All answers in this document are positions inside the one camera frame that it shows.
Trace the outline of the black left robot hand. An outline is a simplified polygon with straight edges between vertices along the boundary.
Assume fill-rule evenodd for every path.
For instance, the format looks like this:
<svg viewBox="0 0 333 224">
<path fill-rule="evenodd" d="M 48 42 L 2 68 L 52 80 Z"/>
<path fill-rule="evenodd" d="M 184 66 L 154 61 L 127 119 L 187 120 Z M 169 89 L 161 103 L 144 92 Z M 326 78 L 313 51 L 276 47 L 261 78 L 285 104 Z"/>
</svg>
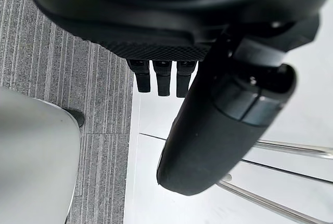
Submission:
<svg viewBox="0 0 333 224">
<path fill-rule="evenodd" d="M 125 59 L 141 93 L 150 70 L 159 96 L 183 104 L 157 182 L 195 195 L 222 179 L 293 94 L 285 54 L 312 42 L 327 0 L 34 0 L 52 22 Z"/>
</svg>

